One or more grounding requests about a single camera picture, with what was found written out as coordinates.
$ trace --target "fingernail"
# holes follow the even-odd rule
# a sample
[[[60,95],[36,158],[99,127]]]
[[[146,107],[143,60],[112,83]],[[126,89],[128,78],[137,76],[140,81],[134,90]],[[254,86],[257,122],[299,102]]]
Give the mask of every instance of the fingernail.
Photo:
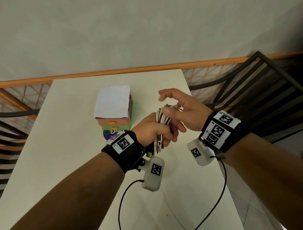
[[[166,114],[170,114],[170,109],[167,108],[167,107],[164,107],[163,110],[162,110],[163,113],[166,113]]]

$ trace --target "forearm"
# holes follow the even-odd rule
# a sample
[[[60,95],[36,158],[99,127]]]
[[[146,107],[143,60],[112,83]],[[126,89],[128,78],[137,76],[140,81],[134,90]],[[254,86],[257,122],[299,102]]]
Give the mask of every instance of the forearm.
[[[98,229],[125,177],[100,153],[45,195],[12,230]]]
[[[225,153],[254,193],[289,230],[298,229],[303,212],[303,161],[248,134]]]

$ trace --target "tabletop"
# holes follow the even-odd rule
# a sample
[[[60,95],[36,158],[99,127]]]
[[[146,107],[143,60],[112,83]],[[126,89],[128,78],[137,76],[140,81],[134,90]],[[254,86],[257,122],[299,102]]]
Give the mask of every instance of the tabletop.
[[[132,124],[173,99],[158,101],[158,91],[178,88],[190,94],[181,70],[129,73],[55,80],[0,199],[0,225],[10,229],[34,204],[63,178],[97,155],[105,146],[101,126],[93,118],[98,90],[130,85],[133,96]],[[160,189],[151,192],[135,183],[121,208],[121,226],[127,229],[190,230],[217,202],[224,177],[217,161],[200,167],[187,149],[199,136],[180,133],[157,156],[165,166]],[[100,229],[119,229],[118,208],[124,190],[144,172],[126,173]],[[243,229],[226,187],[224,195],[199,229]]]

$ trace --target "wristband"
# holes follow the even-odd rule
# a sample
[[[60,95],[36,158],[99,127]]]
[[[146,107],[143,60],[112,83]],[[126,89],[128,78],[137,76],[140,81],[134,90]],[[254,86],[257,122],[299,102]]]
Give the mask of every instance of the wristband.
[[[121,131],[112,136],[102,152],[107,153],[123,170],[124,173],[138,168],[145,148],[141,145],[133,131]]]
[[[249,132],[239,119],[222,110],[207,118],[199,140],[215,152],[225,153]]]

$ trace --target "hand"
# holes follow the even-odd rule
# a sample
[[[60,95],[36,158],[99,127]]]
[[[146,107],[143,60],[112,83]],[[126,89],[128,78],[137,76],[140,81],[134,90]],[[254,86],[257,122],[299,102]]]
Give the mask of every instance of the hand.
[[[178,89],[159,90],[159,101],[164,101],[167,97],[178,100],[178,104],[183,107],[183,112],[165,107],[163,114],[172,119],[174,124],[181,132],[186,131],[183,124],[193,131],[201,131],[208,116],[213,112],[210,108],[196,100],[190,95]]]
[[[144,147],[152,143],[157,135],[163,135],[163,145],[167,147],[172,140],[177,141],[178,129],[168,125],[160,124],[156,122],[156,113],[151,113],[144,118],[139,124],[131,129],[137,137],[137,140]]]

